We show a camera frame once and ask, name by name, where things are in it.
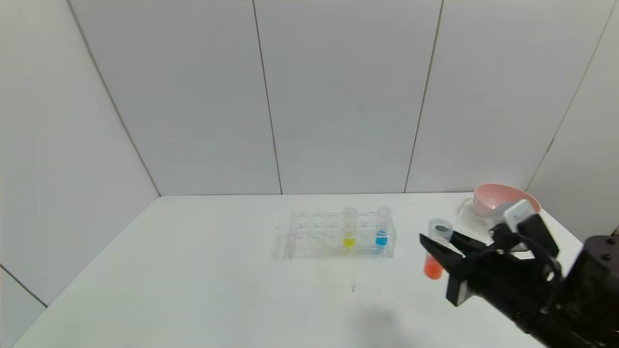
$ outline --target table surface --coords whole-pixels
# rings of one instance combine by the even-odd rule
[[[418,234],[471,193],[167,196],[154,201],[43,312],[15,348],[541,347],[480,298],[445,299]],[[391,259],[285,259],[292,212],[392,209]],[[546,212],[568,270],[581,243]]]

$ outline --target yellow liquid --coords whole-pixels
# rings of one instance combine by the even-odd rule
[[[344,246],[346,248],[352,248],[355,246],[355,236],[344,235]]]

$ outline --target wall seam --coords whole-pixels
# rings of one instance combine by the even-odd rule
[[[129,138],[129,141],[131,142],[133,149],[136,151],[137,157],[140,159],[140,162],[142,163],[142,166],[144,170],[146,171],[146,174],[149,176],[150,182],[153,184],[153,187],[157,191],[157,194],[159,195],[159,197],[161,197],[161,192],[159,191],[159,187],[157,187],[157,184],[155,184],[155,180],[153,179],[153,176],[150,174],[148,167],[146,167],[146,163],[144,163],[144,159],[142,158],[142,155],[137,149],[136,142],[133,141],[133,138],[131,137],[131,134],[129,133],[129,130],[127,128],[127,125],[124,123],[123,117],[120,115],[120,111],[118,110],[118,107],[116,106],[116,102],[114,101],[114,98],[112,98],[110,89],[108,88],[108,85],[105,83],[105,79],[103,78],[103,75],[101,74],[101,70],[99,69],[99,65],[97,64],[97,60],[95,59],[95,56],[92,54],[92,50],[90,49],[90,45],[88,44],[88,41],[86,40],[86,35],[84,34],[84,30],[82,29],[82,25],[80,24],[79,19],[77,18],[77,14],[75,12],[75,9],[73,8],[73,4],[71,4],[71,0],[67,0],[67,4],[69,5],[69,10],[71,10],[71,15],[73,16],[73,20],[75,20],[77,29],[79,30],[79,33],[82,36],[82,41],[84,42],[84,45],[86,46],[86,50],[88,51],[90,60],[92,64],[95,66],[95,70],[97,71],[97,74],[99,75],[99,79],[101,80],[101,83],[103,84],[103,88],[105,89],[105,92],[107,93],[108,98],[110,99],[110,102],[112,103],[112,106],[114,107],[116,116],[120,120],[120,123],[124,129],[124,132],[125,134],[127,134],[127,137]]]
[[[535,171],[533,172],[533,175],[531,176],[531,179],[529,180],[529,184],[527,185],[527,188],[525,189],[525,191],[529,190],[529,187],[531,186],[531,183],[533,182],[535,175],[537,174],[537,172],[540,170],[540,167],[542,166],[543,160],[546,158],[546,155],[550,152],[550,148],[552,147],[552,144],[555,142],[556,135],[559,133],[559,130],[561,129],[561,126],[563,125],[563,122],[565,121],[565,118],[567,117],[569,113],[569,109],[572,107],[572,103],[574,103],[574,99],[576,99],[576,95],[578,94],[578,91],[580,90],[582,82],[584,81],[585,76],[587,76],[589,67],[591,67],[591,62],[593,62],[593,58],[595,57],[597,48],[600,46],[602,37],[604,36],[604,33],[606,32],[606,28],[608,27],[610,18],[612,17],[613,12],[615,11],[615,7],[617,6],[617,1],[619,0],[615,0],[615,2],[613,3],[613,6],[610,8],[610,12],[608,13],[608,18],[606,18],[606,23],[604,23],[604,28],[602,29],[602,33],[600,34],[600,37],[597,39],[597,43],[595,44],[595,48],[593,49],[593,54],[591,54],[591,59],[589,60],[589,64],[587,64],[587,67],[585,68],[584,73],[582,74],[581,80],[580,82],[578,82],[576,91],[574,92],[574,95],[572,95],[572,100],[569,101],[568,108],[565,110],[565,114],[563,114],[563,118],[561,119],[561,122],[559,123],[559,127],[556,128],[556,131],[554,135],[552,136],[552,140],[550,141],[548,148],[546,149],[546,152],[544,152],[544,155],[542,156],[542,160],[537,165],[537,168],[535,168]]]
[[[277,158],[277,146],[275,144],[275,130],[273,129],[273,117],[271,116],[271,101],[269,100],[269,88],[267,86],[267,74],[264,70],[264,57],[262,56],[262,42],[260,41],[260,30],[258,29],[258,13],[256,12],[256,0],[252,0],[254,7],[254,20],[256,21],[256,36],[258,37],[258,50],[260,51],[260,63],[262,64],[262,78],[264,79],[264,93],[267,97],[267,107],[269,109],[269,121],[271,122],[271,135],[273,136],[273,151],[275,152],[275,166],[277,167],[277,180],[279,181],[279,194],[284,194],[282,189],[282,176],[279,172],[279,161]]]
[[[21,286],[24,290],[26,290],[26,292],[28,294],[30,294],[32,297],[35,298],[35,300],[37,300],[41,305],[43,305],[43,307],[47,308],[48,305],[43,302],[42,299],[39,298],[39,296],[36,296],[34,292],[30,291],[30,289],[28,289],[28,287],[22,283],[13,273],[11,273],[8,269],[6,269],[6,267],[4,267],[3,264],[0,264],[0,269],[2,269],[4,272],[6,272],[6,274],[9,275],[9,277],[13,278],[13,280],[19,284],[19,286]]]
[[[428,84],[430,82],[430,72],[432,70],[432,62],[434,61],[434,53],[436,51],[436,42],[438,41],[438,30],[441,26],[441,18],[443,17],[444,4],[445,4],[445,0],[441,0],[441,8],[438,11],[438,20],[436,21],[436,31],[434,33],[434,44],[432,45],[432,54],[430,55],[430,63],[428,64],[428,74],[426,75],[426,83],[423,88],[422,105],[419,108],[419,117],[417,118],[417,129],[415,130],[415,139],[413,140],[413,148],[410,151],[409,170],[406,173],[406,180],[404,181],[404,192],[403,193],[406,193],[406,189],[409,185],[410,168],[413,164],[413,154],[415,153],[415,146],[417,145],[417,136],[419,134],[419,127],[422,123],[423,107],[425,106],[425,97],[426,97],[426,93],[428,92]]]

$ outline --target white wall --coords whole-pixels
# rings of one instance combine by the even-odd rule
[[[50,303],[158,194],[68,3],[3,0],[0,24],[1,261]]]
[[[525,189],[614,0],[445,0],[407,192]]]
[[[251,0],[72,0],[161,194],[279,194]]]
[[[619,9],[529,192],[575,236],[619,225]]]
[[[0,347],[10,348],[45,307],[4,271],[0,272]]]
[[[404,191],[440,7],[256,0],[284,194]]]

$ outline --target bowl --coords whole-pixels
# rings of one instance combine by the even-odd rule
[[[487,217],[488,213],[503,203],[521,199],[529,201],[536,213],[542,209],[537,199],[521,189],[502,184],[482,184],[475,188],[474,213],[479,217]]]

